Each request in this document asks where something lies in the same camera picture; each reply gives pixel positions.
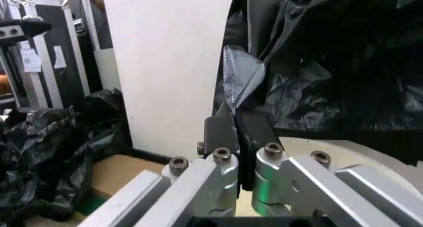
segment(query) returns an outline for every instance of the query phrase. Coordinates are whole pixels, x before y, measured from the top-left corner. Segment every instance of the crumpled black plastic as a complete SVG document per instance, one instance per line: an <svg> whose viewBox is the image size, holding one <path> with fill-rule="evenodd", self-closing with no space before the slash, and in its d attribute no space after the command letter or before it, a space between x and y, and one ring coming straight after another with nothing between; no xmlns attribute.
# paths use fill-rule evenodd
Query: crumpled black plastic
<svg viewBox="0 0 423 227"><path fill-rule="evenodd" d="M65 221L89 191L92 164L130 150L122 94L100 91L86 109L14 110L0 141L0 225L33 215Z"/></svg>
<svg viewBox="0 0 423 227"><path fill-rule="evenodd" d="M423 159L423 0L246 1L245 51L266 76L238 109L267 114L281 136Z"/></svg>
<svg viewBox="0 0 423 227"><path fill-rule="evenodd" d="M94 162L114 154L130 153L131 137L119 90L102 90L89 95L84 115L90 126L84 147L93 150Z"/></svg>

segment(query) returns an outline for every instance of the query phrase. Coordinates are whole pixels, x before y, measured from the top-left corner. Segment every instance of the white surface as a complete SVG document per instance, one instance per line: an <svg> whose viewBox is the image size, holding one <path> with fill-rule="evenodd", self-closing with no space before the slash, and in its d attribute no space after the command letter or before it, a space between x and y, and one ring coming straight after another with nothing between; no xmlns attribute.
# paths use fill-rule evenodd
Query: white surface
<svg viewBox="0 0 423 227"><path fill-rule="evenodd" d="M25 72L41 72L41 59L35 49L21 49L21 56Z"/></svg>
<svg viewBox="0 0 423 227"><path fill-rule="evenodd" d="M100 80L103 89L117 88L122 90L119 81L119 73L117 72L116 58L114 49L94 50L97 67L99 68Z"/></svg>
<svg viewBox="0 0 423 227"><path fill-rule="evenodd" d="M60 45L53 46L54 53L56 54L56 61L54 62L54 68L65 68L66 61L64 60L64 55L62 47Z"/></svg>
<svg viewBox="0 0 423 227"><path fill-rule="evenodd" d="M232 0L104 0L134 148L196 156Z"/></svg>

